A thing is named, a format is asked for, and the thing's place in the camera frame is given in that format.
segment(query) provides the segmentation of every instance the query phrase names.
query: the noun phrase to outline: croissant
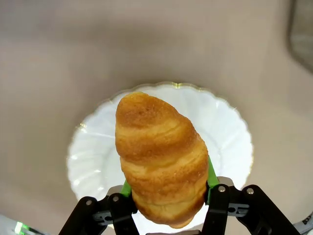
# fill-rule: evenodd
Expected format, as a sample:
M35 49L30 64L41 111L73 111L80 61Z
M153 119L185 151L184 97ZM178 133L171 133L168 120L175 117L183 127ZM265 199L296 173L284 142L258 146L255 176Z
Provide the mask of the croissant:
M149 220L182 228L204 203L208 151L191 121L135 92L116 110L115 145L133 200Z

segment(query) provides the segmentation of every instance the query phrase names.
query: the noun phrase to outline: beige tabletop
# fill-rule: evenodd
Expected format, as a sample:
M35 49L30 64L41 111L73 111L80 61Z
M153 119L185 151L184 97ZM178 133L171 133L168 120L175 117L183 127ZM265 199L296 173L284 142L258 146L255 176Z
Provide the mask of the beige tabletop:
M254 144L248 184L292 222L313 210L313 75L288 0L0 1L0 213L57 234L77 203L66 155L101 100L141 83L212 90ZM234 218L227 235L248 231Z

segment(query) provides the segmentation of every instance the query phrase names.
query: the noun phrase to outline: bread roll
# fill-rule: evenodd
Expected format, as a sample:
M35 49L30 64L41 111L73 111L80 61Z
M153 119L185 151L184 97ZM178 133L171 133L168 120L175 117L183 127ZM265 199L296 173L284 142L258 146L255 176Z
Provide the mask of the bread roll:
M190 120L131 93L117 106L115 145L139 211L158 224L187 225L204 203L208 176L207 148Z

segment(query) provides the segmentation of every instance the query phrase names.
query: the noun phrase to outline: plate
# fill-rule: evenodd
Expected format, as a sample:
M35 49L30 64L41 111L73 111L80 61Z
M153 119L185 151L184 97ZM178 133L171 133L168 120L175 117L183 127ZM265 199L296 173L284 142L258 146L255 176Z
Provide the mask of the plate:
M147 84L122 91L104 101L76 129L68 149L68 179L77 200L103 199L108 190L125 181L115 148L115 111L122 97L142 91L160 98L189 118L208 148L217 176L231 178L236 188L246 183L253 163L251 134L236 108L210 91L191 84ZM183 229L157 225L140 213L133 218L140 234L175 233L204 222L207 206Z

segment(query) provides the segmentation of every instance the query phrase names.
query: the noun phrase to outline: metal screw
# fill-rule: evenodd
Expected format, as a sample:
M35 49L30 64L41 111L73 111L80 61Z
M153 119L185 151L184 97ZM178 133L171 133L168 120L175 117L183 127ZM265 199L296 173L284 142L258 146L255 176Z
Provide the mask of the metal screw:
M117 202L118 201L118 196L114 196L113 201Z
M220 191L220 192L225 192L225 190L226 190L226 189L225 189L224 186L219 186L219 191Z
M253 191L253 189L251 189L251 188L248 188L248 189L246 190L246 192L247 192L248 194L254 194L254 191Z

